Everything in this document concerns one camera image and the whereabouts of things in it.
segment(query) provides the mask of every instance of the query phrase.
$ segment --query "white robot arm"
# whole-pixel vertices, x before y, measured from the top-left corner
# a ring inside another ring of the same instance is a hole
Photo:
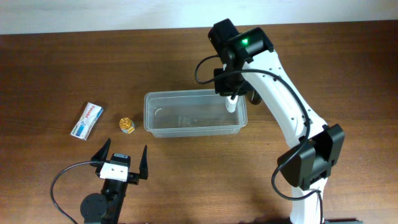
[[[215,24],[208,37],[218,53],[212,57],[220,57],[224,67],[215,69],[214,79],[197,80],[198,83],[215,82],[215,91],[226,96],[226,107],[230,112],[236,107],[237,95],[253,92],[252,103],[253,98],[265,102],[291,148],[278,158],[278,165],[292,186],[292,196],[281,195],[274,188],[281,196],[293,200],[290,214],[293,224],[323,223],[322,191],[340,155],[345,136],[343,130],[338,124],[329,127],[305,102],[260,28],[240,34],[226,19]]]
[[[289,77],[285,73],[277,52],[269,52],[268,50],[255,55],[253,62],[245,63],[245,69],[269,70],[285,80],[290,87],[296,92],[301,102],[307,109],[307,113],[312,121],[310,138],[321,133],[323,126],[326,125],[319,115],[305,102],[301,94],[294,87]],[[297,105],[292,94],[286,89],[281,82],[274,80],[269,75],[262,73],[242,73],[244,79],[249,82],[253,88],[260,94],[261,98],[274,115],[282,132],[285,136],[287,145],[290,148],[298,145],[299,137],[305,134],[304,117],[301,109]],[[310,189],[318,189],[323,191],[327,179],[320,179],[310,186]],[[311,190],[302,190],[300,187],[292,187],[292,197],[302,197],[311,192]],[[309,196],[305,200],[293,201],[292,212],[290,213],[290,221],[296,223],[319,224],[320,223],[320,202],[316,194]]]

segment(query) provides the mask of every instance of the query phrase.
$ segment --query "clear plastic container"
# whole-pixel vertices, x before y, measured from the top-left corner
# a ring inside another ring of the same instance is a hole
[[[239,96],[234,113],[228,112],[225,100],[214,90],[148,93],[145,130],[157,138],[237,134],[248,123],[244,96]]]

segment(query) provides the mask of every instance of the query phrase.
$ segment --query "wire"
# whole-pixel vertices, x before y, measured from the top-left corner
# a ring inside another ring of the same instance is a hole
[[[321,213],[321,221],[320,224],[323,224],[323,202],[322,202],[322,194],[321,191],[317,192],[318,193],[318,199],[319,199],[319,207],[320,207],[320,213]]]
[[[279,189],[277,188],[276,184],[275,184],[275,178],[276,178],[276,175],[278,174],[278,172],[281,171],[281,170],[282,170],[282,169],[283,169],[283,168],[284,168],[284,167],[285,167],[285,166],[286,166],[286,165],[287,165],[287,164],[288,164],[288,163],[289,163],[289,162],[290,162],[290,161],[291,161],[291,160],[292,160],[304,147],[305,147],[306,143],[308,142],[309,136],[310,136],[310,130],[311,130],[311,126],[310,126],[310,122],[309,122],[309,121],[310,121],[310,118],[309,118],[309,116],[308,116],[307,109],[305,109],[303,103],[301,102],[301,100],[300,100],[299,96],[296,94],[296,92],[295,92],[295,91],[292,89],[292,87],[291,87],[285,80],[283,80],[280,76],[278,76],[278,75],[276,75],[276,74],[274,74],[274,73],[272,73],[272,72],[268,72],[268,71],[265,71],[265,70],[259,70],[259,69],[235,70],[235,71],[232,71],[232,72],[222,73],[221,75],[218,75],[218,76],[216,76],[216,77],[214,77],[214,78],[212,78],[212,79],[210,79],[210,80],[207,80],[207,81],[203,81],[203,82],[199,81],[199,80],[198,80],[198,69],[199,69],[200,65],[201,65],[204,61],[206,61],[206,60],[208,60],[208,59],[210,59],[210,58],[215,58],[215,57],[218,57],[218,55],[209,56],[209,57],[203,59],[203,60],[198,64],[198,66],[196,67],[196,69],[195,69],[195,80],[196,80],[199,84],[211,83],[211,82],[220,80],[220,79],[222,79],[222,78],[228,77],[228,76],[230,76],[230,75],[237,75],[237,74],[240,74],[240,73],[262,73],[262,74],[265,74],[265,75],[269,75],[269,76],[271,76],[272,78],[274,78],[274,79],[280,81],[281,84],[283,84],[283,86],[285,86],[286,89],[288,89],[288,91],[290,92],[290,94],[292,94],[293,98],[296,100],[298,106],[299,106],[300,109],[302,110],[302,113],[303,113],[304,118],[305,118],[305,124],[306,124],[306,127],[307,127],[307,128],[306,128],[306,130],[305,130],[304,138],[301,140],[300,144],[296,147],[295,152],[294,152],[285,162],[283,162],[281,165],[279,165],[279,166],[275,169],[275,171],[272,173],[271,185],[272,185],[272,188],[275,190],[275,192],[276,192],[279,196],[281,196],[282,198],[287,199],[287,200],[291,200],[291,201],[304,200],[304,199],[306,199],[306,198],[309,198],[311,195],[313,195],[313,194],[315,194],[315,193],[317,193],[317,194],[318,194],[318,197],[319,197],[320,199],[322,199],[322,197],[321,197],[321,195],[320,195],[320,193],[321,193],[320,190],[313,190],[313,191],[311,191],[310,193],[308,193],[308,194],[306,194],[306,195],[304,195],[304,196],[302,196],[302,197],[289,197],[289,196],[284,195],[282,192],[280,192]],[[320,210],[321,210],[321,220],[320,220],[320,221],[321,221],[321,223],[322,223],[322,220],[323,220],[322,201],[320,201],[320,206],[321,206],[321,209],[320,209]]]
[[[202,61],[200,61],[199,64],[197,65],[197,67],[196,67],[196,69],[195,69],[195,80],[196,80],[199,84],[207,84],[207,83],[211,83],[212,81],[214,81],[214,80],[208,80],[208,81],[205,81],[205,82],[200,82],[200,81],[198,80],[198,70],[199,70],[200,65],[201,65],[203,62],[205,62],[205,61],[207,61],[207,60],[209,60],[209,59],[211,59],[211,58],[215,58],[215,57],[219,57],[219,56],[218,56],[218,55],[209,56],[209,57],[203,59]]]
[[[66,212],[64,212],[64,211],[60,208],[60,206],[58,205],[58,203],[55,201],[54,194],[53,194],[54,185],[55,185],[56,181],[58,180],[58,178],[59,178],[63,173],[65,173],[66,171],[68,171],[68,170],[70,170],[70,169],[72,169],[72,168],[74,168],[74,167],[81,166],[81,165],[85,165],[85,164],[99,164],[99,163],[100,163],[100,162],[86,161],[86,162],[79,162],[79,163],[76,163],[76,164],[74,164],[74,165],[68,166],[67,168],[65,168],[64,170],[62,170],[61,172],[59,172],[59,174],[57,174],[57,176],[55,176],[54,180],[52,181],[51,188],[50,188],[50,196],[51,196],[52,203],[54,203],[55,208],[57,208],[58,211],[60,211],[63,215],[65,215],[67,218],[69,218],[69,220],[70,220],[71,222],[73,222],[74,224],[77,224],[76,220],[74,220],[70,215],[68,215]]]

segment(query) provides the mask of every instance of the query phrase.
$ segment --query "white wall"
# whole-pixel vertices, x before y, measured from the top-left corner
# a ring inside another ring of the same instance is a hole
[[[0,0],[0,34],[398,19],[398,0]]]

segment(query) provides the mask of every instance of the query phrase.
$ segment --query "black joint housing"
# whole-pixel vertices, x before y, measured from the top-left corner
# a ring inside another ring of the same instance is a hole
[[[306,143],[301,152],[281,170],[282,175],[293,187],[308,190],[312,183],[330,176],[331,168],[339,158],[344,138],[345,134],[340,125],[326,128]],[[296,150],[294,147],[280,156],[278,166]]]
[[[130,156],[118,153],[114,153],[111,157],[111,160],[109,161],[109,163],[111,164],[126,166],[127,168],[130,168],[130,162],[131,162]]]
[[[222,63],[226,65],[225,69],[214,71],[215,77],[224,72],[241,70],[245,62],[251,63],[253,56],[265,50],[274,51],[273,44],[261,28],[240,34],[229,19],[216,23],[209,31],[208,38]],[[215,81],[215,90],[221,96],[233,98],[254,91],[250,84],[245,83],[240,73]]]

